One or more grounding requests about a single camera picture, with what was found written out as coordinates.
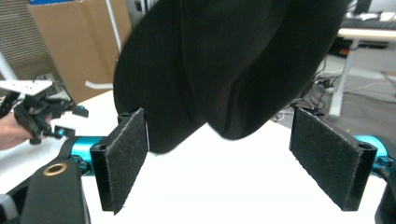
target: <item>human hand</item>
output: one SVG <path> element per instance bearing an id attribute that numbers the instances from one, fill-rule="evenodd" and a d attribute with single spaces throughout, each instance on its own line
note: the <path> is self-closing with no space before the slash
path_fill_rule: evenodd
<path id="1" fill-rule="evenodd" d="M 15 147 L 33 136 L 16 121 L 14 114 L 9 113 L 0 119 L 0 150 Z"/>

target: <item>white desk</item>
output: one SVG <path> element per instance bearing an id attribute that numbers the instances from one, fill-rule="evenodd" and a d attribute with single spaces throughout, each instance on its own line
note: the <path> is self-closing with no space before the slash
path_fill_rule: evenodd
<path id="1" fill-rule="evenodd" d="M 346 57 L 346 63 L 341 74 L 340 82 L 332 94 L 332 102 L 329 109 L 329 117 L 337 119 L 341 114 L 341 106 L 343 103 L 344 87 L 347 81 L 347 75 L 352 66 L 356 50 L 361 40 L 374 41 L 396 41 L 396 31 L 390 30 L 366 30 L 366 29 L 349 29 L 342 28 L 338 31 L 338 36 L 345 39 L 352 39 L 352 45 L 349 47 L 349 53 Z"/>
<path id="2" fill-rule="evenodd" d="M 83 105 L 89 119 L 66 115 L 57 122 L 79 135 L 106 135 L 117 125 L 111 92 Z M 171 153 L 148 154 L 116 216 L 102 212 L 94 177 L 82 177 L 92 223 L 374 223 L 386 185 L 382 179 L 369 178 L 359 212 L 342 212 L 295 160 L 289 141 L 290 129 L 271 121 L 234 142 L 204 126 Z M 60 145 L 48 139 L 40 148 L 22 145 L 0 154 L 0 193 L 19 183 L 13 176 L 29 175 L 40 160 L 46 163 L 37 154 L 53 157 Z"/>

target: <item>black cloth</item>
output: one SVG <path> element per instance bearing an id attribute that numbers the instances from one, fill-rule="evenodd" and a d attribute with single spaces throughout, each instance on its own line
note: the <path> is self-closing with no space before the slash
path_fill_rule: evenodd
<path id="1" fill-rule="evenodd" d="M 117 111 L 147 111 L 150 151 L 206 122 L 257 131 L 303 90 L 336 37 L 347 0 L 161 0 L 126 42 Z"/>

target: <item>brass ring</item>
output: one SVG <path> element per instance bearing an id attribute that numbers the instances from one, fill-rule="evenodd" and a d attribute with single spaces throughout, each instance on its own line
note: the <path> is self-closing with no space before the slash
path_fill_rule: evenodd
<path id="1" fill-rule="evenodd" d="M 58 175 L 61 172 L 65 171 L 66 168 L 67 168 L 67 164 L 66 163 L 63 163 L 63 162 L 62 163 L 56 163 L 56 164 L 53 164 L 53 165 L 47 167 L 44 170 L 43 173 L 44 173 L 44 175 L 48 175 L 48 176 Z"/>

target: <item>brown cardboard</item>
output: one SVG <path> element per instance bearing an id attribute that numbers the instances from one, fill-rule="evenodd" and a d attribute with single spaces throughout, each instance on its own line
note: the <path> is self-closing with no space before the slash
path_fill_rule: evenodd
<path id="1" fill-rule="evenodd" d="M 132 31 L 125 1 L 111 0 L 121 44 Z M 73 100 L 78 104 L 105 92 L 86 81 L 113 82 L 119 57 L 105 0 L 30 5 L 30 13 Z"/>

